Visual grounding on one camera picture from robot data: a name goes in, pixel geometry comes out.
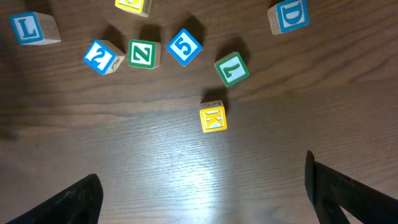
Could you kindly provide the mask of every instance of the green block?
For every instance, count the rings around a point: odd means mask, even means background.
[[[249,76],[249,70],[238,52],[230,53],[218,60],[215,67],[227,87]]]
[[[160,43],[146,40],[130,40],[129,65],[153,69],[160,64]]]

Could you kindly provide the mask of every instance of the blue number 5 block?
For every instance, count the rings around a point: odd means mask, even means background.
[[[201,50],[202,46],[186,29],[182,29],[167,46],[167,51],[183,66],[188,65]]]

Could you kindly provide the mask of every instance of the partially visible block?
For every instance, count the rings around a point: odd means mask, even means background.
[[[200,121],[204,133],[227,129],[224,104],[221,100],[200,105]]]
[[[186,29],[182,29],[167,46],[167,51],[182,66],[188,65],[201,50],[202,46]]]
[[[310,23],[306,0],[286,0],[268,9],[272,34],[283,34]]]
[[[154,69],[160,65],[161,44],[146,40],[130,40],[129,65]]]
[[[126,55],[107,40],[94,40],[83,61],[101,75],[115,72]]]
[[[148,17],[152,0],[115,0],[114,5],[126,12]]]
[[[230,53],[214,65],[227,87],[249,76],[249,70],[238,52]]]
[[[27,12],[11,16],[11,24],[22,45],[45,45],[61,41],[54,17]]]

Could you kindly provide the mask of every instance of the black object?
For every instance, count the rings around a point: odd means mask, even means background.
[[[90,174],[8,224],[96,224],[102,200],[100,179]]]
[[[305,189],[320,224],[349,224],[340,206],[363,224],[398,223],[398,200],[315,162],[311,151],[305,163]]]

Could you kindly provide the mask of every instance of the number 5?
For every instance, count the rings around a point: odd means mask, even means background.
[[[186,47],[187,49],[183,52],[185,55],[189,55],[191,53],[191,46],[188,43],[182,43],[183,38],[180,37],[176,42],[175,46],[178,47],[178,49],[182,50],[183,47]]]

